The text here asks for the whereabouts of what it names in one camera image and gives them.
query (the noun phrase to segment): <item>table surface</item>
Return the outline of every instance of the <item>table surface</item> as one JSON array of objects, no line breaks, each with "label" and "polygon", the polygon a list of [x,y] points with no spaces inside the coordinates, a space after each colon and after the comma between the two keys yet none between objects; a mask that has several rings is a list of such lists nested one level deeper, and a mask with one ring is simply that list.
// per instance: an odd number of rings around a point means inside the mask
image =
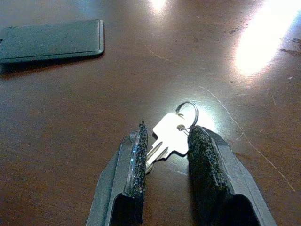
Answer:
[{"label": "table surface", "polygon": [[[277,224],[300,225],[299,9],[294,0],[2,0],[0,29],[104,20],[105,53],[0,66],[0,225],[85,225],[123,136],[144,118],[151,146],[151,129],[184,100],[231,145]],[[187,158],[157,162],[146,180],[143,225],[196,224]]]}]

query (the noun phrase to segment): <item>key ring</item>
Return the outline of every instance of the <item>key ring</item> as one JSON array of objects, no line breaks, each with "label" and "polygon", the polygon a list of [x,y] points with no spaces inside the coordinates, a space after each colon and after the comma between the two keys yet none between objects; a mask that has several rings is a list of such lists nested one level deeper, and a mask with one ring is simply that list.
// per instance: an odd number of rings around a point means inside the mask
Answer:
[{"label": "key ring", "polygon": [[175,113],[180,117],[183,116],[183,114],[180,114],[179,112],[180,112],[180,109],[184,106],[184,104],[191,104],[193,106],[193,108],[195,110],[195,117],[194,117],[194,121],[193,121],[192,125],[189,128],[186,128],[184,125],[178,125],[177,129],[180,131],[183,131],[183,130],[187,131],[188,129],[191,129],[191,127],[195,126],[198,122],[198,114],[199,114],[198,107],[193,101],[185,101],[185,102],[181,103],[176,108]]}]

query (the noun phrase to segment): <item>dark wood surface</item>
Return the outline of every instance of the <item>dark wood surface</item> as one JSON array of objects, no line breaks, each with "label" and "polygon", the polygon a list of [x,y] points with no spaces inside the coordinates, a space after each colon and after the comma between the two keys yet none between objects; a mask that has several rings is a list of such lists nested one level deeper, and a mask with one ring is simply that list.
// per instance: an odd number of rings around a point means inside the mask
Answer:
[{"label": "dark wood surface", "polygon": [[[297,2],[269,7],[291,15],[283,25],[265,21],[264,1],[2,0],[0,29],[104,20],[105,53],[0,66],[0,225],[85,225],[123,136],[142,117],[151,134],[183,100],[229,142],[277,224],[300,225]],[[187,169],[176,155],[155,164],[143,225],[195,225]]]}]

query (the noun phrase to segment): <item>key head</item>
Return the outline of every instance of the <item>key head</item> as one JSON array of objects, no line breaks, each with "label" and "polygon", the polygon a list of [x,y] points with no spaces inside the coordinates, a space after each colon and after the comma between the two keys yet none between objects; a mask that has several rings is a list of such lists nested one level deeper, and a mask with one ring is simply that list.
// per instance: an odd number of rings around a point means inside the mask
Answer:
[{"label": "key head", "polygon": [[185,125],[185,119],[175,113],[168,113],[154,127],[153,132],[158,136],[157,141],[162,141],[168,147],[167,153],[162,158],[167,158],[172,151],[182,155],[188,152],[187,135],[178,130],[178,125]]}]

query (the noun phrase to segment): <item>silver key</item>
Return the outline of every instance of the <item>silver key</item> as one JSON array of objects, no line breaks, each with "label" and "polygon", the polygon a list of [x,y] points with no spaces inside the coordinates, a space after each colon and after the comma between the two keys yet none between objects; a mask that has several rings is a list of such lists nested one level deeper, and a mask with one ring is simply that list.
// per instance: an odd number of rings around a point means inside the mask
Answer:
[{"label": "silver key", "polygon": [[187,135],[177,127],[185,125],[185,119],[175,113],[168,113],[154,127],[153,132],[158,139],[147,153],[146,170],[149,173],[155,161],[167,159],[171,152],[185,155],[188,152]]}]

